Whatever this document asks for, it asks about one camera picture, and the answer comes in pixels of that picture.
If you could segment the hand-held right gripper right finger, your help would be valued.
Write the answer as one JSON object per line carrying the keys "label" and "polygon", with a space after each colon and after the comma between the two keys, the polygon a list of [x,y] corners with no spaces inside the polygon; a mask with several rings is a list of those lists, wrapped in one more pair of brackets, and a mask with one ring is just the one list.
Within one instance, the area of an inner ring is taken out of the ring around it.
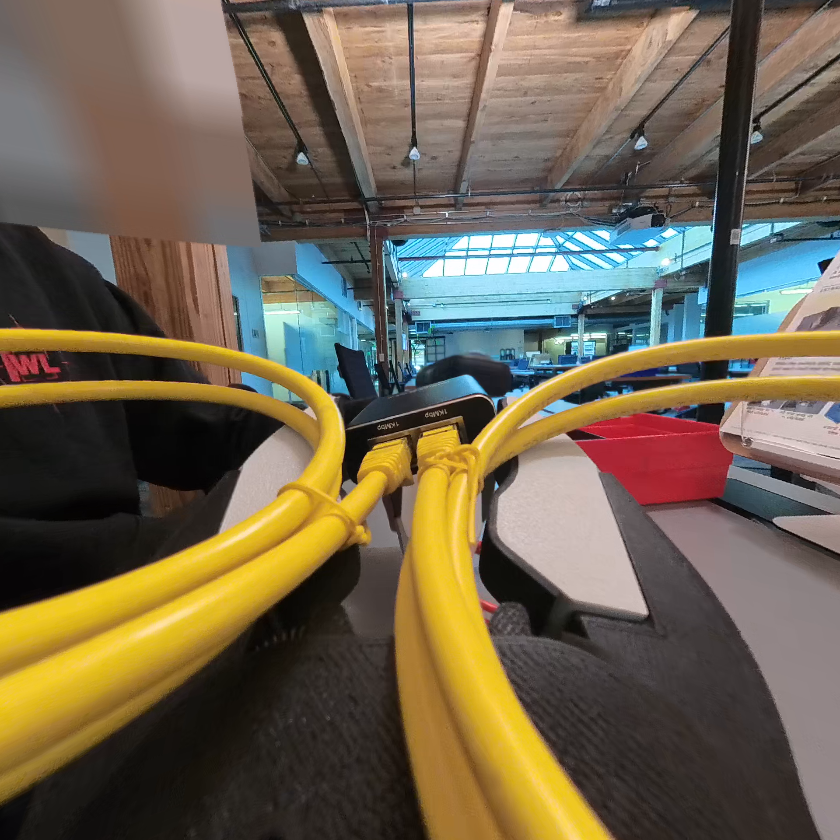
{"label": "hand-held right gripper right finger", "polygon": [[479,577],[537,634],[583,616],[643,623],[649,608],[600,470],[566,435],[512,458],[490,501]]}

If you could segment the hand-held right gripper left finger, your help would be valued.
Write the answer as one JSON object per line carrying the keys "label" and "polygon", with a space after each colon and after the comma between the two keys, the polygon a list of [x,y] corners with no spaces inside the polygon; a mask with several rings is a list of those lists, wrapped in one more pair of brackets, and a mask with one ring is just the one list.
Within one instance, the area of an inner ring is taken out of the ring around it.
{"label": "hand-held right gripper left finger", "polygon": [[[299,479],[311,457],[308,442],[288,426],[268,437],[239,468],[219,524],[220,532],[239,525],[276,501],[280,489]],[[326,560],[279,607],[340,606],[360,577],[360,548],[354,545]]]}

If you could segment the black ethernet port adapter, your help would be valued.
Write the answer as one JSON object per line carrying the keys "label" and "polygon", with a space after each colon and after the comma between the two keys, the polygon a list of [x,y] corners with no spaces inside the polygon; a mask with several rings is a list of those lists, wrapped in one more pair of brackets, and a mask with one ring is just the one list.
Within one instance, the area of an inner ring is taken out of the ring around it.
{"label": "black ethernet port adapter", "polygon": [[410,392],[348,404],[343,475],[356,480],[373,447],[404,438],[417,471],[417,441],[440,427],[456,427],[462,445],[472,444],[496,415],[496,404],[471,375],[460,375]]}

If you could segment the red plastic tray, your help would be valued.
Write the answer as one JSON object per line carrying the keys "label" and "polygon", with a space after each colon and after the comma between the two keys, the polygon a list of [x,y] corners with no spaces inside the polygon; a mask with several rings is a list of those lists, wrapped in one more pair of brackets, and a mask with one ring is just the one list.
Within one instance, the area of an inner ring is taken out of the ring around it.
{"label": "red plastic tray", "polygon": [[637,414],[568,435],[641,505],[718,498],[733,461],[718,426],[693,419]]}

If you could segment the black office chair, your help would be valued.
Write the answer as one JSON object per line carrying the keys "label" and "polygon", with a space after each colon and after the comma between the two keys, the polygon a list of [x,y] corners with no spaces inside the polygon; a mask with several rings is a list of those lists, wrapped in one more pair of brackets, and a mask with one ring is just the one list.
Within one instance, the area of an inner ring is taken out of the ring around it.
{"label": "black office chair", "polygon": [[338,368],[349,396],[354,400],[374,400],[379,396],[377,385],[366,362],[364,352],[335,343]]}

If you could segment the black rounded chair back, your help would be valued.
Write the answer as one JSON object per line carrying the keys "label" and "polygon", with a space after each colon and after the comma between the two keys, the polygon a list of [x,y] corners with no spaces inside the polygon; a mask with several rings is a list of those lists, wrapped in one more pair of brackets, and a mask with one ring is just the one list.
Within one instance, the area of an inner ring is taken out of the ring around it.
{"label": "black rounded chair back", "polygon": [[417,387],[446,382],[462,375],[473,377],[489,396],[513,390],[511,367],[483,353],[460,353],[425,365],[415,377]]}

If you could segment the wooden column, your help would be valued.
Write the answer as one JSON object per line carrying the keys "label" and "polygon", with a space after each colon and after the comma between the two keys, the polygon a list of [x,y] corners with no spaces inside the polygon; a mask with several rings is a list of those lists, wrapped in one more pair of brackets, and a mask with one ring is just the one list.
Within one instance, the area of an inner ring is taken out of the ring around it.
{"label": "wooden column", "polygon": [[174,340],[238,350],[224,245],[110,236],[118,286]]}

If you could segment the person in black shirt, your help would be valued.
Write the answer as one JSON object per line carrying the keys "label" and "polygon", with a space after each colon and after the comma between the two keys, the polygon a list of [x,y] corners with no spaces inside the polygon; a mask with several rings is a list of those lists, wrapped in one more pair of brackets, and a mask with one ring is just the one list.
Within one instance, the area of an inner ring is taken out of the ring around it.
{"label": "person in black shirt", "polygon": [[[1,226],[2,329],[165,335],[126,292],[39,228]],[[281,423],[201,402],[78,402],[1,412],[2,610],[161,557],[179,518],[141,513],[140,483],[209,491]]]}

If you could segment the white flat sheet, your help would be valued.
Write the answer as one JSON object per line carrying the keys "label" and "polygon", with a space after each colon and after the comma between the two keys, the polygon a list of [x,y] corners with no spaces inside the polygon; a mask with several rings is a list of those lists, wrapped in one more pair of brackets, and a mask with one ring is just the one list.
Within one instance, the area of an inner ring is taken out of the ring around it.
{"label": "white flat sheet", "polygon": [[815,514],[777,517],[773,525],[795,537],[839,556],[838,514]]}

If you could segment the leaflet in clear stand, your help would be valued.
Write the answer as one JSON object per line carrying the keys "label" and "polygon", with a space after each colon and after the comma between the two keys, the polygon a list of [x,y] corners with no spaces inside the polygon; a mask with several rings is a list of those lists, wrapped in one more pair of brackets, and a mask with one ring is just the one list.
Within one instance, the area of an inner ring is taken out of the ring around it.
{"label": "leaflet in clear stand", "polygon": [[[820,277],[784,316],[780,333],[838,331],[838,260],[820,264]],[[720,439],[735,455],[838,486],[838,400],[734,403],[723,417]]]}

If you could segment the ceiling projector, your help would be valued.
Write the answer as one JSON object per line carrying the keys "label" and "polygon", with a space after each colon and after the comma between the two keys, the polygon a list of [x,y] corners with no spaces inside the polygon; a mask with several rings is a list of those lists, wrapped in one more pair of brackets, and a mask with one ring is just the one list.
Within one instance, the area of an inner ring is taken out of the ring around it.
{"label": "ceiling projector", "polygon": [[656,206],[638,205],[623,211],[610,231],[609,245],[613,249],[646,247],[649,240],[664,233],[668,218]]}

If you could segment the black steel pole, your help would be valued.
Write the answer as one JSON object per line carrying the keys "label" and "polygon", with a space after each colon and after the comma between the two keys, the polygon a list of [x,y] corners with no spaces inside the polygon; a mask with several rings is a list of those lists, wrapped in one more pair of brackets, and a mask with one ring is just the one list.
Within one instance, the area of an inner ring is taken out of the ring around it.
{"label": "black steel pole", "polygon": [[732,334],[763,1],[731,3],[704,338]]}

